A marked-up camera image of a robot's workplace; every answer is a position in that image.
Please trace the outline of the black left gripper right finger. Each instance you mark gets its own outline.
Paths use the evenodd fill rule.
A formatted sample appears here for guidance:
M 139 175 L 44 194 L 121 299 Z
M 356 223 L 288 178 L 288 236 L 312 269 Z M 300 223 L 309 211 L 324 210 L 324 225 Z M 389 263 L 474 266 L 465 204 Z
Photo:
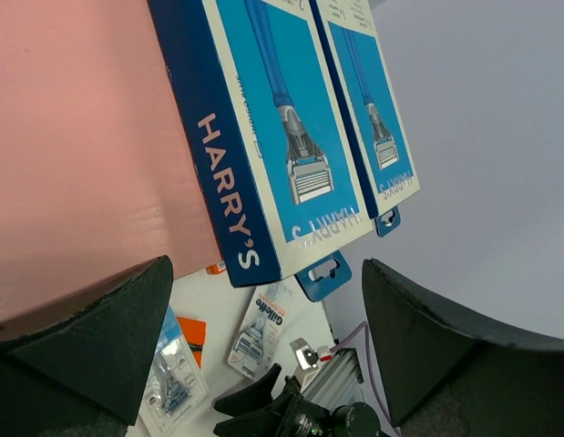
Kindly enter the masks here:
M 377 259 L 364 307 L 405 436 L 564 436 L 564 340 L 492 319 Z

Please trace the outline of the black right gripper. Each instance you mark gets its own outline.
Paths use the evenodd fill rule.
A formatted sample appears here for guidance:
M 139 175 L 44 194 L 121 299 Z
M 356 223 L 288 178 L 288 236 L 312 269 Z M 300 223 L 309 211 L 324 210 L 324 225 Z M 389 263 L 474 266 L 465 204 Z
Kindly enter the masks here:
M 328 410 L 307 401 L 295 377 L 285 378 L 282 394 L 271 403 L 281 371 L 282 366 L 274 363 L 258 381 L 216 400 L 214 410 L 230 418 L 217 423 L 213 433 L 221 437 L 382 435 L 380 420 L 367 403 L 356 401 Z

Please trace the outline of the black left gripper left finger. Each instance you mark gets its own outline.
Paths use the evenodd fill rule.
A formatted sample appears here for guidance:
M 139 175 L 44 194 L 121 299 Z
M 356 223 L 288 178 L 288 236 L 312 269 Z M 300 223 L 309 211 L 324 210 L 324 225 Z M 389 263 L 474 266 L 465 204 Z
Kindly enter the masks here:
M 0 322 L 0 436 L 124 436 L 169 306 L 160 256 Z

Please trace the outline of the blue Harry's box front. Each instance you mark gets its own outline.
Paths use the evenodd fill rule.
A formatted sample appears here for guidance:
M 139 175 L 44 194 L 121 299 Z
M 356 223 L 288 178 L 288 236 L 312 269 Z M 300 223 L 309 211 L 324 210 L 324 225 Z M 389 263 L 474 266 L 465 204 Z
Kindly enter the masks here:
M 288 279 L 373 230 L 309 2 L 149 11 L 232 286 Z

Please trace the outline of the blue Harry's razor box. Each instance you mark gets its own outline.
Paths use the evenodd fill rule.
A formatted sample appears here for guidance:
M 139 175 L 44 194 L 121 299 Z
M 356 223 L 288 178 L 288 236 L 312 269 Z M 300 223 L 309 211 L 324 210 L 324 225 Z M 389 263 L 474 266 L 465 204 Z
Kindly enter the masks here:
M 420 189 L 367 1 L 310 3 L 354 158 L 369 218 L 384 237 L 398 228 L 398 206 Z

